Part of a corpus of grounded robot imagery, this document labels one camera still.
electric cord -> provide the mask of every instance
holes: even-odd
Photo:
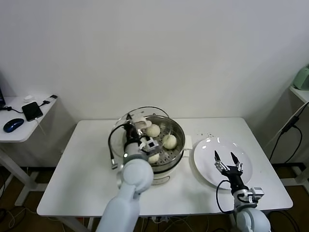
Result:
[[[205,232],[208,232],[208,229],[209,229],[209,219],[208,219],[208,217],[206,217],[206,218],[207,218],[207,227],[206,227]]]
[[[274,137],[272,137],[271,140],[264,146],[264,149],[270,145],[270,143],[277,137],[277,135],[278,135],[279,133],[282,132],[282,130],[287,126],[287,124],[291,121],[292,118],[294,118],[294,116],[295,116],[299,111],[301,111],[301,112],[300,112],[296,117],[299,117],[299,116],[303,113],[303,111],[305,110],[305,108],[306,108],[306,106],[307,106],[308,104],[309,104],[309,101],[306,102],[306,103],[304,103],[301,107],[299,107],[298,110],[296,110],[296,112],[289,118],[289,120],[286,121],[286,123],[284,124],[284,126],[283,126],[283,127],[274,135]]]
[[[300,113],[297,115],[297,117],[299,117],[302,113],[303,113],[303,111],[305,110],[305,108],[306,108],[306,106],[309,104],[309,102],[306,102],[304,105],[303,105],[303,108],[302,108],[302,110],[300,111]]]
[[[298,225],[298,223],[296,222],[296,220],[292,217],[292,215],[288,212],[288,211],[283,211],[284,213],[286,213],[287,214],[287,216],[289,216],[290,217],[290,219],[294,222],[294,224],[296,225],[296,227],[297,227],[297,230],[300,232],[300,228],[299,228],[299,225]]]
[[[64,228],[63,223],[61,224],[61,227],[62,227],[63,232],[66,232],[66,229]]]
[[[149,223],[149,218],[147,219],[147,222],[146,222],[146,226],[145,226],[144,232],[145,232],[145,231],[146,231],[146,229],[147,229],[148,223]]]
[[[8,213],[9,215],[12,216],[12,220],[11,220],[11,221],[13,221],[14,223],[11,225],[11,221],[10,221],[10,223],[9,223],[9,228],[6,229],[6,230],[4,230],[4,231],[1,231],[1,232],[8,232],[8,231],[13,230],[14,228],[16,228],[16,227],[25,219],[26,211],[24,210],[24,208],[25,208],[24,206],[21,206],[21,207],[23,208],[23,210],[20,211],[17,215],[14,216],[14,215],[11,213],[11,211],[13,211],[14,209],[19,208],[19,207],[20,207],[20,206],[16,206],[16,207],[14,207],[14,208],[11,209],[11,210],[7,210],[7,213]],[[15,223],[15,218],[16,218],[19,214],[21,214],[23,211],[24,211],[25,213],[23,214],[22,218],[21,218],[17,223]]]
[[[19,114],[23,114],[23,113],[24,113],[24,112],[20,112],[20,111],[18,111],[18,110],[16,110],[16,109],[13,109],[11,106],[5,106],[5,107],[1,108],[0,110],[6,110],[6,111],[11,111],[11,110],[13,110],[13,111],[15,111],[15,112],[17,112],[17,113],[19,113]]]
[[[2,180],[3,180],[3,186],[2,186],[3,189],[2,189],[1,196],[0,196],[0,202],[1,202],[1,200],[3,198],[3,195],[4,195],[4,191],[5,191],[5,178],[4,178],[4,176],[3,176],[1,171],[0,171],[0,176],[1,176]],[[7,214],[6,209],[0,208],[0,223],[5,219],[6,214]]]
[[[163,232],[167,232],[173,225],[176,225],[176,222],[178,221],[183,221],[187,227],[190,229],[191,232],[194,232],[192,227],[189,225],[189,223],[186,221],[187,217],[185,219],[180,218],[180,217],[171,217],[171,218],[176,218],[176,221],[173,221]]]
[[[1,196],[0,196],[0,202],[1,202],[2,197],[3,197],[3,195],[4,195],[4,191],[5,191],[5,178],[4,178],[4,176],[3,176],[2,172],[1,172],[1,170],[0,170],[0,176],[1,176],[2,180],[3,180],[3,186],[2,186],[3,189],[2,189]]]
[[[181,218],[181,217],[171,217],[171,218],[176,218],[176,219],[178,219],[178,220],[183,221],[183,222],[187,225],[187,227],[191,230],[191,232],[194,232],[194,230],[192,229],[192,227],[189,225],[189,223],[188,223],[185,219],[183,219],[183,218]]]
[[[111,146],[112,134],[113,134],[118,128],[123,127],[124,125],[125,125],[125,123],[124,123],[124,124],[121,124],[121,125],[119,125],[119,126],[117,126],[117,127],[115,127],[115,128],[111,131],[110,136],[108,137],[108,148],[109,148],[109,150],[110,150],[111,160],[114,159],[114,154],[112,153],[112,146]]]
[[[40,125],[40,123],[39,123],[39,121],[38,121],[38,118],[37,118],[37,117],[35,118],[35,121],[38,123],[38,126],[40,127],[40,129],[41,129],[41,131],[42,131],[43,135],[45,135],[45,136],[46,136],[45,131],[43,130],[43,127]]]
[[[226,232],[226,230],[225,229],[223,229],[223,228],[217,228],[217,229],[215,229],[214,231],[212,231],[212,232],[217,232],[217,231],[223,231],[223,232]]]
[[[293,153],[293,154],[290,156],[290,158],[289,158],[286,162],[284,162],[284,163],[287,163],[288,161],[290,161],[290,160],[295,156],[295,154],[296,154],[296,152],[298,151],[298,149],[299,149],[299,147],[300,147],[300,145],[301,145],[301,142],[302,142],[302,140],[303,140],[303,133],[301,132],[300,128],[298,128],[296,125],[294,125],[293,127],[299,131],[300,139],[299,139],[298,146],[297,146],[297,148],[295,149],[294,153]]]
[[[275,145],[274,145],[274,148],[273,148],[272,151],[271,151],[271,155],[270,155],[269,161],[271,160],[272,156],[274,155],[274,152],[275,152],[275,150],[276,150],[276,147],[277,147],[278,142],[279,142],[279,140],[280,140],[280,138],[281,138],[282,135],[283,135],[283,133],[281,132],[280,135],[279,135],[279,137],[278,137],[277,140],[276,140],[276,143],[275,143]]]
[[[49,104],[49,103],[50,103],[50,101],[44,100],[43,103],[41,105],[39,105],[39,107],[44,106],[44,105]]]
[[[143,232],[144,220],[145,220],[145,218],[143,218],[143,221],[142,221],[142,223],[141,223],[140,232]]]
[[[240,198],[240,194],[238,194],[237,195],[237,199],[240,201],[240,202],[243,202],[243,203],[248,203],[248,204],[250,204],[251,202],[249,202],[249,201],[244,201],[244,200],[242,200],[241,198]]]
[[[269,213],[268,215],[268,220],[270,222],[270,216],[274,213],[279,213],[281,215],[284,215],[289,221],[290,223],[292,224],[295,232],[300,232],[300,229],[299,229],[299,225],[296,223],[295,219],[292,217],[291,214],[289,214],[287,211],[272,211]]]
[[[216,201],[217,201],[217,205],[218,205],[218,208],[220,209],[221,213],[223,214],[232,214],[234,212],[234,210],[229,210],[229,211],[223,211],[220,204],[219,204],[219,199],[218,199],[218,191],[219,191],[219,187],[222,183],[224,182],[228,182],[230,183],[228,180],[223,180],[219,183],[219,185],[217,186],[217,189],[216,189]]]

green appliance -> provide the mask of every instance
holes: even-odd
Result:
[[[309,65],[298,72],[293,81],[293,85],[300,90],[309,90]]]

table leg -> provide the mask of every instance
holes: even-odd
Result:
[[[35,189],[37,183],[27,175],[6,153],[0,149],[0,163],[28,188]]]
[[[94,219],[95,219],[94,217],[91,217],[91,218],[89,219],[87,228],[88,228],[90,231],[92,231],[92,226],[93,226],[93,221],[94,221]]]
[[[57,217],[59,221],[64,223],[66,226],[70,227],[75,232],[90,232],[82,223],[73,217]]]
[[[30,178],[35,180],[38,176],[39,172],[33,172],[30,175]],[[48,184],[36,184],[35,188],[28,188],[27,186],[24,186],[21,190],[18,198],[16,199],[15,205],[16,206],[22,206],[30,192],[44,192],[47,188]]]
[[[0,149],[0,163],[9,170],[17,179],[19,179],[25,186],[20,192],[15,205],[22,206],[29,192],[42,191],[44,192],[47,184],[38,184],[35,182],[35,178],[38,176],[38,172],[33,172],[30,176],[27,175],[3,150]]]
[[[296,178],[285,178],[280,179],[284,186],[303,186],[307,193],[309,194],[309,169],[305,169],[303,172],[299,169],[299,167],[292,167],[293,171],[297,175]]]

white plate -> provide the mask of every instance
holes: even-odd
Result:
[[[221,161],[225,165],[235,166],[232,160],[231,152],[243,163],[243,174],[241,175],[244,184],[247,184],[252,176],[252,164],[247,154],[235,143],[223,138],[207,138],[197,144],[194,150],[194,163],[197,171],[208,182],[215,186],[222,180],[227,180],[214,166],[214,151],[218,152]],[[231,189],[229,183],[222,183],[221,189]]]

steamed bun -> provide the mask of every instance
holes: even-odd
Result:
[[[174,149],[177,146],[177,139],[172,134],[167,134],[164,136],[163,140],[163,147],[165,147],[168,150]]]
[[[160,134],[160,128],[156,124],[152,124],[150,127],[147,128],[146,134],[149,137],[155,138]]]
[[[159,158],[160,158],[160,154],[159,153],[155,154],[154,156],[151,156],[151,157],[148,158],[148,163],[150,163],[150,164],[156,163],[156,162],[158,162]]]

